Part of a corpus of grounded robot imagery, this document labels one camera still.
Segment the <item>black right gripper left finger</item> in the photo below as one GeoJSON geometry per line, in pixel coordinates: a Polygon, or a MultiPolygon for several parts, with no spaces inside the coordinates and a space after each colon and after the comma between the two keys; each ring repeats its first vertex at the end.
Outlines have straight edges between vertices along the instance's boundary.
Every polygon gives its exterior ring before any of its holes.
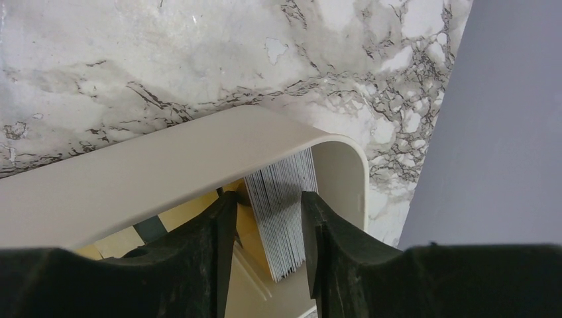
{"type": "Polygon", "coordinates": [[[223,317],[237,194],[121,258],[62,248],[1,251],[2,317],[223,317]]]}

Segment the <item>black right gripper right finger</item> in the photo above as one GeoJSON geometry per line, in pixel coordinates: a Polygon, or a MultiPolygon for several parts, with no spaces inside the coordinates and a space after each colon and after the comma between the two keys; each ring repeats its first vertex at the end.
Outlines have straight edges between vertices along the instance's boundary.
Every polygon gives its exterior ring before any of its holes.
{"type": "Polygon", "coordinates": [[[301,196],[309,293],[320,317],[560,317],[555,244],[415,246],[366,234],[301,196]]]}

